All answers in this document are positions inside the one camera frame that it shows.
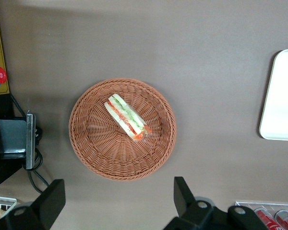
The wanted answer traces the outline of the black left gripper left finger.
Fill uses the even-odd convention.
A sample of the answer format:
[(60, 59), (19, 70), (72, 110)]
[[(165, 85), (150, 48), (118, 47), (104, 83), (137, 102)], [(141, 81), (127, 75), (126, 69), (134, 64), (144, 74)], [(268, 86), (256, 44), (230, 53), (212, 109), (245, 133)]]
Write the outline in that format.
[(64, 180), (56, 179), (30, 205), (16, 207), (0, 218), (0, 230), (49, 230), (65, 204)]

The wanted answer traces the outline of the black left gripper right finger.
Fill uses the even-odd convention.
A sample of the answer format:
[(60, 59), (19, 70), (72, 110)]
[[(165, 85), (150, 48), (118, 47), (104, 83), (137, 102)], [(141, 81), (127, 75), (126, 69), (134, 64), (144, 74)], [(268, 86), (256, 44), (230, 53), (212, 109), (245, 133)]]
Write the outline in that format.
[(195, 198), (185, 179), (174, 177), (174, 204), (178, 213), (166, 230), (229, 230), (231, 226), (227, 213), (218, 209), (211, 202)]

